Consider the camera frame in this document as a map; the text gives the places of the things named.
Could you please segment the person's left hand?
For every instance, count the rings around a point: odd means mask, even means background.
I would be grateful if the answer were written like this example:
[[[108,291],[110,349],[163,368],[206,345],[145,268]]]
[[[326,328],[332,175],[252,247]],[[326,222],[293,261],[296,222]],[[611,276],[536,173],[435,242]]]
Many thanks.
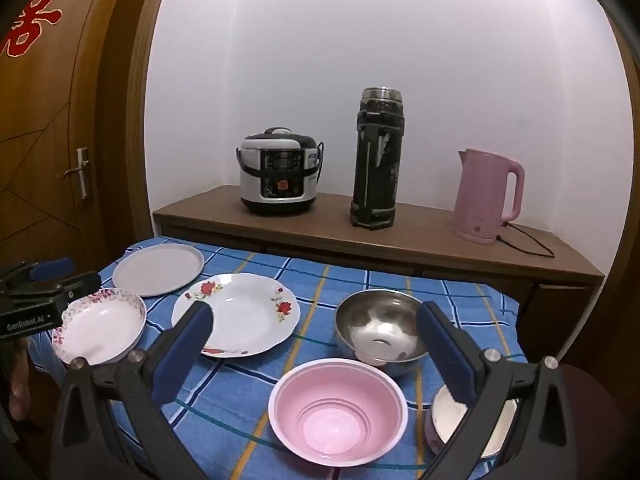
[[[14,342],[11,393],[9,397],[10,413],[17,422],[25,419],[29,411],[28,373],[28,340],[21,338]]]

